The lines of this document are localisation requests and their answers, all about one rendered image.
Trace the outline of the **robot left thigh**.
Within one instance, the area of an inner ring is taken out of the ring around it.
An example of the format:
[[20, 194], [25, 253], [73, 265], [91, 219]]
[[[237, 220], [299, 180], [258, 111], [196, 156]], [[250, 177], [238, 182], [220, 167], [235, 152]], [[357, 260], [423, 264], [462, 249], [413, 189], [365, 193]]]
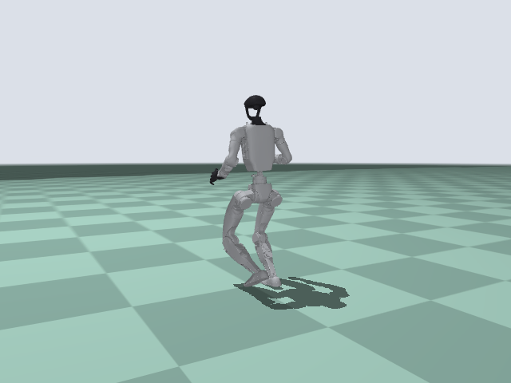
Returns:
[[228, 236], [236, 244], [239, 244], [239, 239], [235, 234], [235, 230], [242, 219], [244, 209], [252, 205], [254, 199], [254, 192], [252, 190], [237, 191], [226, 210], [223, 225], [223, 238]]

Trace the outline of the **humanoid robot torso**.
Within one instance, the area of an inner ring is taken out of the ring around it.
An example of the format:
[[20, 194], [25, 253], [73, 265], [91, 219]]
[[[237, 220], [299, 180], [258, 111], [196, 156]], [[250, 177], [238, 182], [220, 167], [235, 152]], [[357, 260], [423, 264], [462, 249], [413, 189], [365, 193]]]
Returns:
[[[252, 175], [253, 184], [248, 190], [254, 192], [253, 203], [270, 202], [272, 199], [272, 186], [267, 183], [263, 171], [272, 170], [275, 161], [275, 131], [269, 124], [247, 124], [246, 135], [241, 139], [243, 162], [248, 172], [257, 171]], [[252, 123], [252, 122], [251, 122]]]

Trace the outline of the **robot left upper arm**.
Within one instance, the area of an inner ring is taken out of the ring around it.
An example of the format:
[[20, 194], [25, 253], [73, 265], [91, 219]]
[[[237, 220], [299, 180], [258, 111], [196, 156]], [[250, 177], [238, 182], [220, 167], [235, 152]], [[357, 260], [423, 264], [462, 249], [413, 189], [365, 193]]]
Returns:
[[237, 158], [238, 151], [240, 150], [241, 139], [243, 139], [246, 135], [246, 127], [238, 127], [234, 129], [230, 134], [230, 144], [229, 144], [229, 157], [227, 166], [236, 167], [239, 162], [239, 158]]

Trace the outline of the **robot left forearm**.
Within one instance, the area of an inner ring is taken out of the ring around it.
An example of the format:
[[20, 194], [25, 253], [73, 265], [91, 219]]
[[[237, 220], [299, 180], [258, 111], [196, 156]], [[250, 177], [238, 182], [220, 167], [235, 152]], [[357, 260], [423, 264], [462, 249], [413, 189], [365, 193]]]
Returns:
[[222, 164], [222, 167], [221, 169], [218, 171], [218, 174], [217, 174], [217, 177], [223, 177], [226, 179], [226, 177], [228, 176], [229, 172], [233, 169], [233, 167], [230, 167], [230, 166], [227, 166], [227, 162], [228, 162], [228, 157], [229, 155], [227, 155], [227, 157], [225, 158], [223, 164]]

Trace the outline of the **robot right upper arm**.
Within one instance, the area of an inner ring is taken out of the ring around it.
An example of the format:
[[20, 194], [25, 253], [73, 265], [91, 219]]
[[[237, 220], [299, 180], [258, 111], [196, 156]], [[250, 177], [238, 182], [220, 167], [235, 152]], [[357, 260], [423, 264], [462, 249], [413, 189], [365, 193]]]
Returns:
[[287, 143], [283, 137], [283, 131], [281, 128], [274, 128], [275, 131], [275, 144], [279, 151], [282, 153], [282, 156], [279, 158], [281, 164], [288, 164], [292, 160], [291, 153], [287, 146]]

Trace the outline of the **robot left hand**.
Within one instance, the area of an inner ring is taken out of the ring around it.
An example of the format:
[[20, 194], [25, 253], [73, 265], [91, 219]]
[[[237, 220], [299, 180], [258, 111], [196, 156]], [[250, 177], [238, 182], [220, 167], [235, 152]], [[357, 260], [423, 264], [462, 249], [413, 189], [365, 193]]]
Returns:
[[223, 177], [217, 177], [217, 174], [218, 174], [218, 169], [216, 168], [216, 170], [214, 172], [212, 172], [212, 175], [211, 175], [211, 178], [210, 178], [210, 184], [214, 185], [212, 182], [215, 182], [216, 180], [222, 180], [224, 179]]

